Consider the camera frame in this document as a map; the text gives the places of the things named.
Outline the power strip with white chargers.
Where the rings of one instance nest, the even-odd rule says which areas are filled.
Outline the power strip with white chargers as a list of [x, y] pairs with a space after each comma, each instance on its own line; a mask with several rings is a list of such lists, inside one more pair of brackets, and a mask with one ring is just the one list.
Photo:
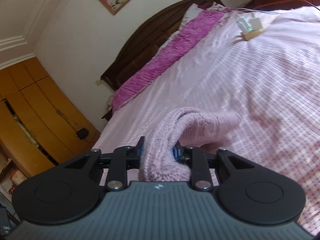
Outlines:
[[253, 12], [249, 18], [238, 16], [236, 22], [245, 41], [249, 41], [261, 35], [264, 31], [261, 19]]

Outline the orange wooden wardrobe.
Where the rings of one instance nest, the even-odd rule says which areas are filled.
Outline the orange wooden wardrobe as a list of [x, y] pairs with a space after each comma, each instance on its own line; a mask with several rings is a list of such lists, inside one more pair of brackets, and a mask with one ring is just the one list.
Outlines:
[[90, 150], [99, 136], [37, 58], [1, 70], [1, 147], [27, 177]]

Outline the magenta crinkled pillow cover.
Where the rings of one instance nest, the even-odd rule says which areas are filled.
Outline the magenta crinkled pillow cover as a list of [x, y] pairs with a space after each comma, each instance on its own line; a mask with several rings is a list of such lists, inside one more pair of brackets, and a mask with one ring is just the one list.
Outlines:
[[121, 107], [138, 96], [230, 15], [230, 11], [205, 10], [189, 21], [167, 46], [121, 85], [113, 97], [112, 111], [120, 110]]

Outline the small black hanging bag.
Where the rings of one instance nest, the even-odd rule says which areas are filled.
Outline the small black hanging bag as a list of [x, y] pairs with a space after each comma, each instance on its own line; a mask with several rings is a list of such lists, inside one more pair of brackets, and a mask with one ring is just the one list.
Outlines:
[[80, 140], [85, 140], [89, 135], [89, 131], [86, 128], [81, 128], [78, 131], [76, 131], [76, 136]]

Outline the white pillow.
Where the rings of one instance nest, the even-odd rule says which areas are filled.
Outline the white pillow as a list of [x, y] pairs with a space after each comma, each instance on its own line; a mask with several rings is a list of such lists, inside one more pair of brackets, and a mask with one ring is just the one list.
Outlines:
[[194, 20], [201, 12], [205, 11], [205, 9], [199, 8], [198, 5], [193, 3], [188, 10], [185, 12], [183, 15], [182, 21], [180, 23], [180, 26], [177, 31], [173, 32], [169, 38], [160, 46], [160, 48], [157, 50], [156, 55], [163, 49], [165, 48], [168, 43], [170, 43], [176, 35], [180, 33], [180, 31], [185, 27], [187, 23], [190, 21]]

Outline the pink checked bedspread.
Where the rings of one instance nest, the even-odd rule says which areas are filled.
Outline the pink checked bedspread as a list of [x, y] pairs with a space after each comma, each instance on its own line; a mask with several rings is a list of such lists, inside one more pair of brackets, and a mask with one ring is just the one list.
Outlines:
[[169, 112], [234, 111], [223, 147], [299, 183], [300, 224], [319, 232], [319, 10], [260, 13], [265, 31], [245, 41], [227, 16], [108, 122], [95, 146], [134, 145]]

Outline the dark wooden headboard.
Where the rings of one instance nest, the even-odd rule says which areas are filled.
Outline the dark wooden headboard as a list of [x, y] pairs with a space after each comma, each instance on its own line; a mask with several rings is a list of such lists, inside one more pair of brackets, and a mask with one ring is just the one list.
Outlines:
[[221, 0], [182, 0], [153, 15], [131, 35], [100, 79], [114, 91], [118, 90], [142, 69], [169, 36], [178, 30], [185, 12], [192, 4], [208, 8], [213, 3], [223, 4]]

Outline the dark wooden nightstand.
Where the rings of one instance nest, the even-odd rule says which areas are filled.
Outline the dark wooden nightstand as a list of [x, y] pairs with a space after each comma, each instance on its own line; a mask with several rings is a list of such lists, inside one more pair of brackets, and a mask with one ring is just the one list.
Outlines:
[[113, 115], [113, 111], [111, 109], [111, 110], [107, 111], [107, 113], [104, 114], [101, 118], [105, 119], [106, 121], [110, 121], [112, 118], [112, 115]]

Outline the lilac knitted cardigan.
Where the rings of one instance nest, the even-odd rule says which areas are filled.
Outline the lilac knitted cardigan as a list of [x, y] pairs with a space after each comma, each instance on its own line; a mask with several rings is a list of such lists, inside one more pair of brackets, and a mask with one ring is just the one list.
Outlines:
[[179, 108], [167, 114], [145, 137], [140, 159], [140, 181], [188, 181], [190, 168], [173, 155], [177, 142], [200, 147], [225, 139], [240, 125], [235, 112], [214, 113], [199, 108]]

